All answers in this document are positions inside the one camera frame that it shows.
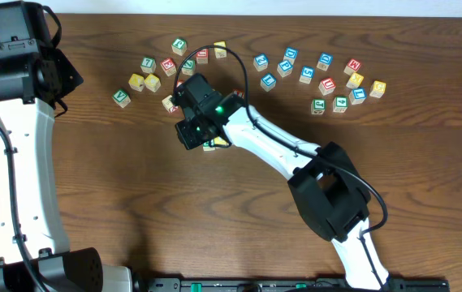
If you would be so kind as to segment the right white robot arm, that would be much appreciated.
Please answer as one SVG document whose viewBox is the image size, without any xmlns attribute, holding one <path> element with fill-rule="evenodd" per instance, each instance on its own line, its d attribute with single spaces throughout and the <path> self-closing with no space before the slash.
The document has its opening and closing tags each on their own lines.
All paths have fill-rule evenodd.
<svg viewBox="0 0 462 292">
<path fill-rule="evenodd" d="M 364 290 L 388 288 L 370 237 L 368 203 L 378 193 L 358 174 L 347 153 L 296 138 L 262 117 L 248 96 L 223 96 L 201 74 L 175 86 L 172 100 L 184 112 L 175 126 L 180 142 L 193 149 L 221 137 L 262 159 L 286 180 L 304 223 L 332 243 L 347 284 Z"/>
</svg>

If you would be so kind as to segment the green R block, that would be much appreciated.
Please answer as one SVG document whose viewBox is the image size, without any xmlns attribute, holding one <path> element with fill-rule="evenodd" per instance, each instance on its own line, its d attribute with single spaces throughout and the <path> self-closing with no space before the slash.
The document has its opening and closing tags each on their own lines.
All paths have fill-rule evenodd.
<svg viewBox="0 0 462 292">
<path fill-rule="evenodd" d="M 215 150 L 216 148 L 210 143 L 210 142 L 205 142 L 203 143 L 203 150 L 205 152 L 208 152 L 208 151 L 213 151 Z"/>
</svg>

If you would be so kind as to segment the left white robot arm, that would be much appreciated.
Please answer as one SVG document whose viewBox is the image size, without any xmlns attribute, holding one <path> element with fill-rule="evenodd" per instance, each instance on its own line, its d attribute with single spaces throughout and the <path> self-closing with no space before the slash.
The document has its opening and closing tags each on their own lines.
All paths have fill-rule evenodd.
<svg viewBox="0 0 462 292">
<path fill-rule="evenodd" d="M 135 291 L 131 269 L 70 248 L 56 194 L 55 119 L 82 77 L 51 33 L 52 10 L 0 3 L 0 291 Z"/>
</svg>

